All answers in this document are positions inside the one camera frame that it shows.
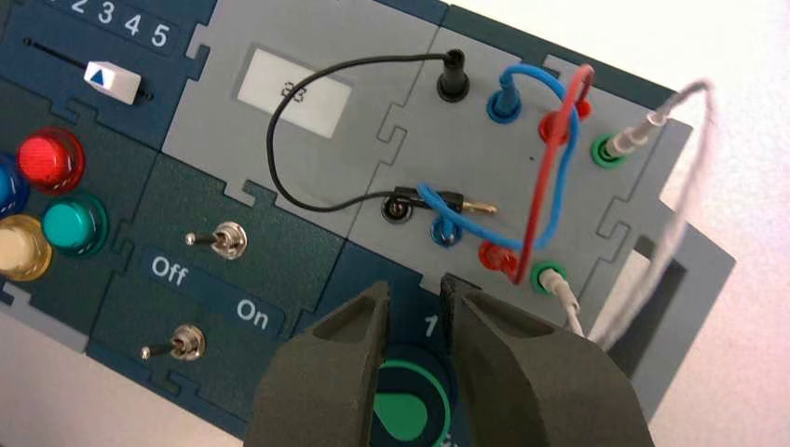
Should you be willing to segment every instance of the white connector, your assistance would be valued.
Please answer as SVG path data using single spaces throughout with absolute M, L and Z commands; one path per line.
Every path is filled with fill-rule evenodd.
M 656 249 L 653 251 L 649 267 L 627 293 L 628 300 L 621 306 L 617 314 L 612 316 L 600 328 L 593 326 L 594 331 L 590 333 L 590 340 L 597 343 L 604 350 L 612 347 L 620 339 L 631 326 L 633 319 L 639 315 L 639 312 L 653 295 L 664 271 L 680 246 L 683 235 L 686 233 L 688 209 L 692 204 L 696 204 L 700 200 L 701 178 L 704 176 L 708 157 L 712 151 L 712 139 L 714 138 L 716 121 L 714 86 L 704 79 L 692 82 L 670 97 L 647 119 L 656 123 L 666 122 L 667 117 L 677 105 L 697 92 L 705 93 L 705 120 L 701 128 L 700 149 L 691 161 L 688 177 L 683 183 L 680 198 L 674 207 L 674 216 L 661 232 L 661 238 L 656 243 Z
M 577 301 L 573 291 L 570 290 L 570 285 L 565 278 L 553 268 L 547 268 L 540 272 L 538 282 L 540 282 L 543 289 L 546 289 L 548 293 L 560 300 L 567 314 L 567 324 L 570 330 L 576 335 L 583 337 L 584 330 L 581 328 L 581 323 L 579 323 L 579 301 Z
M 635 128 L 626 128 L 606 142 L 606 154 L 612 158 L 627 156 L 647 144 L 647 136 L 653 129 L 658 129 L 667 122 L 667 115 L 650 112 L 642 123 Z

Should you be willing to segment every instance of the number 3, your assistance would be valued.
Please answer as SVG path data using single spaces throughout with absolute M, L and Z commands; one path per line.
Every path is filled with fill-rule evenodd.
M 157 29 L 154 31 L 154 37 L 151 37 L 151 43 L 154 44 L 154 47 L 164 47 L 168 43 L 168 35 L 165 34 L 166 32 L 170 31 L 170 27 L 167 25 L 159 24 Z
M 113 2 L 104 2 L 102 3 L 102 7 L 104 8 L 104 12 L 99 14 L 99 21 L 106 25 L 113 21 L 113 11 L 116 10 L 116 6 L 113 5 Z

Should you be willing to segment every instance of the printed number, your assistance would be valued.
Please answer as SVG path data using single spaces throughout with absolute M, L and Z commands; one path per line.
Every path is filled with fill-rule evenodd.
M 283 97 L 286 97 L 286 96 L 288 96 L 291 93 L 291 90 L 293 90 L 293 87 L 294 87 L 293 82 L 286 82 L 285 83 L 285 87 L 282 89 L 282 91 L 279 94 L 282 95 Z M 293 102 L 302 102 L 302 101 L 304 101 L 306 94 L 307 94 L 307 89 L 306 88 L 301 88 L 299 91 L 296 92 L 295 95 L 293 95 Z
M 425 336 L 430 338 L 433 334 L 433 330 L 436 329 L 436 323 L 439 322 L 439 316 L 431 315 L 430 317 L 425 318 L 425 322 L 428 323 L 428 330 L 425 331 Z
M 104 8 L 104 11 L 99 13 L 99 21 L 106 25 L 107 23 L 113 21 L 113 11 L 116 10 L 116 6 L 113 5 L 113 2 L 104 2 L 102 3 L 102 7 Z
M 72 3 L 72 10 L 80 14 L 85 14 L 85 9 L 83 9 L 82 6 L 87 2 L 88 0 L 76 0 L 74 3 Z
M 154 37 L 151 37 L 151 43 L 154 47 L 164 47 L 168 43 L 168 35 L 166 32 L 170 31 L 170 26 L 159 23 L 157 29 L 154 31 Z
M 124 25 L 127 30 L 131 33 L 132 36 L 140 32 L 140 14 L 132 17 L 129 21 L 126 22 Z
M 442 447 L 458 447 L 458 444 L 454 443 L 453 436 L 447 433 L 447 436 L 444 437 L 444 442 L 442 442 Z

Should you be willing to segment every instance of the black connector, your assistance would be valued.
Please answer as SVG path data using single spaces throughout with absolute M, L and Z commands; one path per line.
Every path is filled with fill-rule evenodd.
M 478 212 L 482 214 L 496 214 L 498 208 L 482 202 L 468 201 L 463 194 L 453 191 L 440 191 L 436 193 L 447 204 L 447 208 L 457 213 Z M 415 188 L 397 186 L 381 203 L 381 215 L 391 224 L 402 224 L 412 217 L 414 207 L 429 210 L 430 207 L 420 197 Z
M 422 199 L 422 197 L 419 196 L 419 193 L 415 188 L 398 186 L 395 188 L 395 194 L 397 194 L 398 197 L 403 197 L 396 200 L 408 201 L 408 203 L 414 205 L 415 207 L 425 210 L 430 208 L 428 204 Z M 461 212 L 464 210 L 464 195 L 450 191 L 440 191 L 436 194 L 438 194 L 444 200 L 444 203 L 447 204 L 447 208 L 450 210 L 455 212 Z
M 469 93 L 470 81 L 464 72 L 466 56 L 460 49 L 447 51 L 449 59 L 444 60 L 444 71 L 436 81 L 436 91 L 447 102 L 459 102 Z

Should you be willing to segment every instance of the white wire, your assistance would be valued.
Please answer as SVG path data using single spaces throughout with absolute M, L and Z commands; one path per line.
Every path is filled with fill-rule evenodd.
M 567 314 L 567 326 L 570 330 L 579 337 L 584 337 L 584 330 L 579 322 L 579 301 L 570 290 L 570 285 L 565 278 L 553 269 L 546 269 L 540 274 L 538 281 L 544 289 L 560 300 Z
M 680 242 L 683 240 L 683 235 L 686 233 L 688 208 L 692 204 L 697 203 L 701 179 L 704 177 L 707 169 L 707 160 L 711 151 L 711 140 L 713 139 L 713 127 L 716 120 L 713 85 L 704 79 L 689 84 L 656 109 L 651 117 L 653 120 L 665 121 L 676 105 L 684 102 L 689 96 L 698 91 L 705 92 L 705 120 L 701 128 L 700 147 L 691 162 L 688 177 L 681 189 L 677 211 L 672 220 L 664 227 L 661 239 L 653 254 L 653 259 L 650 262 L 650 267 L 640 280 L 634 284 L 627 295 L 630 297 L 630 300 L 600 331 L 594 331 L 590 334 L 590 339 L 604 350 L 612 347 L 628 330 L 633 319 L 636 318 L 656 290 L 659 280 L 672 261 L 674 253 L 677 251 Z

